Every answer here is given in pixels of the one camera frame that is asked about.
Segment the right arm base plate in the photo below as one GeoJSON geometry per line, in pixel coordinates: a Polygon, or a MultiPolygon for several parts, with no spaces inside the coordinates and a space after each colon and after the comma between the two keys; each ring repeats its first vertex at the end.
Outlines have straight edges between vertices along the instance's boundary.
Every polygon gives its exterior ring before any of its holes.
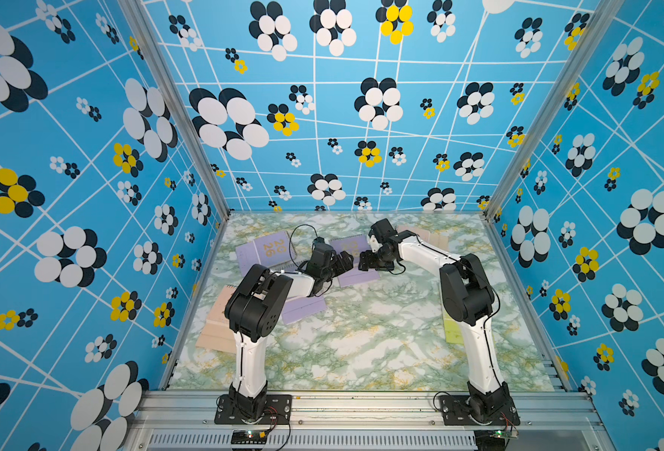
{"type": "Polygon", "coordinates": [[[517,427],[519,413],[511,398],[481,398],[442,394],[433,400],[446,426],[517,427]]]}

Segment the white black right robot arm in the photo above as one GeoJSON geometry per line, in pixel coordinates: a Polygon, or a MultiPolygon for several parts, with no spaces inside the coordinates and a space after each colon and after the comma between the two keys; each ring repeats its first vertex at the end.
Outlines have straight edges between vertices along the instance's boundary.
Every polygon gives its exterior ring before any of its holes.
{"type": "Polygon", "coordinates": [[[371,247],[360,255],[361,271],[391,272],[414,264],[436,276],[446,313],[459,324],[468,361],[468,409],[480,424],[497,419],[512,407],[510,389],[498,369],[492,318],[501,302],[481,261],[474,254],[459,256],[425,242],[410,230],[398,231],[382,219],[371,226],[371,247]]]}

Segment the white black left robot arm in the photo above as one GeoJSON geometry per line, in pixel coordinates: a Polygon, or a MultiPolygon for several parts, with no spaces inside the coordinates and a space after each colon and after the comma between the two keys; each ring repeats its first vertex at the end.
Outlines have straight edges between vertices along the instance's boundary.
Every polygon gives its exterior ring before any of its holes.
{"type": "Polygon", "coordinates": [[[352,268],[351,254],[337,252],[318,238],[313,241],[311,257],[298,271],[273,271],[255,264],[245,274],[224,312],[236,346],[235,374],[228,398],[241,419],[256,422],[267,409],[267,338],[277,326],[286,302],[321,295],[334,279],[352,268]]]}

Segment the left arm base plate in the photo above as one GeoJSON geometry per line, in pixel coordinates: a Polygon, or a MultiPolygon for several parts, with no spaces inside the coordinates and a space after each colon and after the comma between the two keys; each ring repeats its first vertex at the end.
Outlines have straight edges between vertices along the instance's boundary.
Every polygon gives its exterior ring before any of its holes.
{"type": "Polygon", "coordinates": [[[217,399],[213,421],[225,426],[288,425],[291,414],[291,395],[267,394],[258,400],[222,395],[217,399]]]}

